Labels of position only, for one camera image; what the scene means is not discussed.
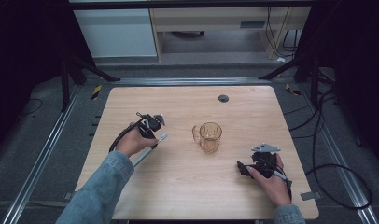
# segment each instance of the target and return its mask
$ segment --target light wood surface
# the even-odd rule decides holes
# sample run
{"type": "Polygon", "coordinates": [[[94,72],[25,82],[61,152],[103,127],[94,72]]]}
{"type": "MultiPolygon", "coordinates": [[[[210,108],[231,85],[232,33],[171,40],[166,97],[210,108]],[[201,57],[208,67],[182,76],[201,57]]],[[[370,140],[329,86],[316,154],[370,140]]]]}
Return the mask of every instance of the light wood surface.
{"type": "Polygon", "coordinates": [[[274,206],[258,183],[241,176],[236,161],[252,162],[251,148],[280,147],[285,172],[293,181],[293,203],[305,218],[316,218],[310,191],[274,90],[267,86],[130,87],[110,92],[77,189],[99,167],[117,135],[135,114],[162,113],[169,136],[136,168],[121,193],[114,219],[264,219],[274,206]],[[221,103],[220,94],[230,100],[221,103]],[[208,155],[192,138],[205,122],[222,128],[220,146],[208,155]]]}

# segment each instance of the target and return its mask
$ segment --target gray carpet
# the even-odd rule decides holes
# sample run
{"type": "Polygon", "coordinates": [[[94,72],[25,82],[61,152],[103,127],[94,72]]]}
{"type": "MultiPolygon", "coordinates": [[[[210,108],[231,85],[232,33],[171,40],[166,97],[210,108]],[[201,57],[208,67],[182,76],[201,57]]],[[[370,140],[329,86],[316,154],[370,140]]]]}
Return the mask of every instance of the gray carpet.
{"type": "MultiPolygon", "coordinates": [[[[122,66],[101,67],[108,74],[116,77],[257,77],[266,75],[274,70],[275,65],[251,64],[223,64],[198,66],[122,66]]],[[[286,91],[285,83],[290,83],[293,90],[303,90],[307,83],[297,85],[292,76],[295,70],[288,70],[281,77],[276,77],[268,85],[274,87],[279,103],[284,113],[307,106],[303,95],[297,96],[286,91]]],[[[77,103],[64,126],[63,132],[50,155],[48,164],[40,176],[38,184],[30,201],[59,201],[66,192],[74,190],[80,171],[91,145],[92,133],[95,133],[98,122],[97,116],[102,115],[109,90],[116,85],[106,83],[99,77],[87,73],[87,83],[80,87],[77,103]],[[94,88],[103,84],[103,88],[96,100],[92,100],[94,88]]],[[[21,185],[30,173],[35,160],[46,143],[54,123],[60,115],[62,106],[61,82],[54,78],[38,85],[32,98],[40,99],[29,101],[23,112],[33,113],[22,115],[1,146],[0,153],[0,202],[12,201],[21,189],[21,185]]],[[[312,115],[310,107],[286,115],[288,127],[292,128],[303,123],[312,115]]],[[[329,128],[335,142],[339,145],[345,159],[351,168],[359,172],[367,181],[374,194],[373,212],[379,219],[379,163],[372,152],[367,148],[356,145],[356,136],[350,129],[345,115],[334,100],[324,104],[323,109],[325,126],[329,128]]],[[[311,135],[316,120],[293,131],[294,143],[300,155],[305,171],[312,168],[312,138],[298,138],[311,135]]],[[[316,139],[316,163],[331,163],[332,159],[322,139],[316,139]]],[[[320,182],[334,197],[351,203],[344,184],[335,169],[326,169],[318,172],[320,182]]],[[[312,175],[308,176],[312,190],[319,190],[312,175]]],[[[357,211],[341,207],[333,200],[323,197],[316,201],[320,216],[309,223],[363,223],[357,211]]],[[[0,222],[7,211],[7,206],[0,206],[0,222]]],[[[54,223],[62,208],[29,207],[26,208],[19,223],[54,223]]]]}

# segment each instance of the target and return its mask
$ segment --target hand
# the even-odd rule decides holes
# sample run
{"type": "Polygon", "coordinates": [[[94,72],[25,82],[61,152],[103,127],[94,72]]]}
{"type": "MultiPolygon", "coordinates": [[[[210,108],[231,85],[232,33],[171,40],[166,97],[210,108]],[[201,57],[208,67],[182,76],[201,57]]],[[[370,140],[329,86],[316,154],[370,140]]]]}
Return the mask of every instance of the hand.
{"type": "MultiPolygon", "coordinates": [[[[277,165],[283,169],[283,162],[279,154],[276,155],[277,165]]],[[[261,187],[265,190],[269,199],[277,206],[291,204],[288,195],[286,183],[277,175],[272,175],[269,179],[265,178],[256,169],[247,166],[248,172],[260,183],[261,187]]]]}
{"type": "Polygon", "coordinates": [[[158,143],[157,139],[144,138],[137,127],[123,135],[116,145],[116,150],[128,157],[141,151],[145,147],[154,146],[158,143]]]}

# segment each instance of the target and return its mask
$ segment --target sleeve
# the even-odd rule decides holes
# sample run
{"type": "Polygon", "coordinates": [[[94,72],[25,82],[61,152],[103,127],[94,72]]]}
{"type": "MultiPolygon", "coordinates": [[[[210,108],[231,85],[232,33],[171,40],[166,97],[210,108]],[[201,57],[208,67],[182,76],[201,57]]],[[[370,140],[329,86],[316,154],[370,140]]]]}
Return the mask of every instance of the sleeve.
{"type": "Polygon", "coordinates": [[[276,208],[274,211],[275,224],[303,224],[300,208],[293,204],[287,204],[276,208]]]}
{"type": "Polygon", "coordinates": [[[122,189],[133,170],[126,155],[110,152],[76,192],[56,223],[110,223],[122,189]]]}

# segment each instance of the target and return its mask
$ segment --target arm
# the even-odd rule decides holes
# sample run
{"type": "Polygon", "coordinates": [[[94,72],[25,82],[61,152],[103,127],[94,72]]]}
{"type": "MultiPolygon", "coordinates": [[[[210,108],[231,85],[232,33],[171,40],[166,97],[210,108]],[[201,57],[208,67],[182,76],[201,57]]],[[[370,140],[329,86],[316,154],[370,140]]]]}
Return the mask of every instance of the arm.
{"type": "Polygon", "coordinates": [[[143,138],[138,129],[125,134],[85,185],[74,195],[57,223],[109,223],[123,187],[133,173],[129,158],[154,146],[157,139],[143,138]]]}
{"type": "MultiPolygon", "coordinates": [[[[283,162],[277,154],[277,165],[282,167],[283,162]]],[[[276,224],[300,224],[305,223],[300,209],[291,204],[285,182],[277,175],[272,175],[269,179],[265,178],[256,169],[247,166],[248,172],[259,182],[268,197],[276,205],[274,211],[274,223],[276,224]]]]}

